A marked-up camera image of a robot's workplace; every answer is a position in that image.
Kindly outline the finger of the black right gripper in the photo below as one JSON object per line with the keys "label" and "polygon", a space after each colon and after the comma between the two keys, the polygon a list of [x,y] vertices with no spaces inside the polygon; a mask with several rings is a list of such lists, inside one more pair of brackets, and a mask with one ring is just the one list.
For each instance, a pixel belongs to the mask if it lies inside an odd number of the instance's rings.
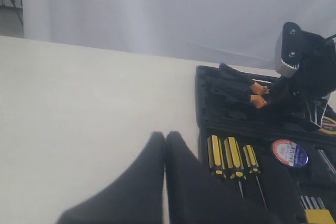
{"label": "finger of the black right gripper", "polygon": [[319,130],[329,97],[329,95],[309,95],[295,99],[290,107],[290,113],[296,124],[308,132]]}
{"label": "finger of the black right gripper", "polygon": [[292,97],[266,97],[267,105],[262,107],[262,115],[288,115],[297,111],[295,100]]}

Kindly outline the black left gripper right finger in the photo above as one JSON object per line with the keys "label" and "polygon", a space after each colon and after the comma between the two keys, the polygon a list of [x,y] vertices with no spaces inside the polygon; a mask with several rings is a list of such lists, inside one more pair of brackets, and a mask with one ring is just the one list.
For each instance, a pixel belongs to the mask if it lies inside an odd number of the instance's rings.
{"label": "black left gripper right finger", "polygon": [[166,137],[171,223],[279,223],[279,219],[210,175],[179,132]]}

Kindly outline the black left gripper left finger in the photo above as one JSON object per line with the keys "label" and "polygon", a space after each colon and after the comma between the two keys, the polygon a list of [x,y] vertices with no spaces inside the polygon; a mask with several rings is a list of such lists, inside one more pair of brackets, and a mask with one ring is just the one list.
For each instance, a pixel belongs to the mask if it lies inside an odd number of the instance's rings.
{"label": "black left gripper left finger", "polygon": [[153,132],[136,160],[101,192],[66,210],[58,223],[162,223],[165,137]]}

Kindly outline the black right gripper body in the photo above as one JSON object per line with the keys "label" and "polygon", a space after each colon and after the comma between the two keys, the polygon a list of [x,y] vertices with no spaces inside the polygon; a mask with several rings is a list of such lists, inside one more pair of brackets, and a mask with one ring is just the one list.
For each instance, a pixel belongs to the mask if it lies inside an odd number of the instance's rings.
{"label": "black right gripper body", "polygon": [[291,78],[280,75],[272,87],[272,96],[295,100],[309,95],[326,96],[335,91],[335,35],[324,38],[303,32],[303,37],[299,70]]}

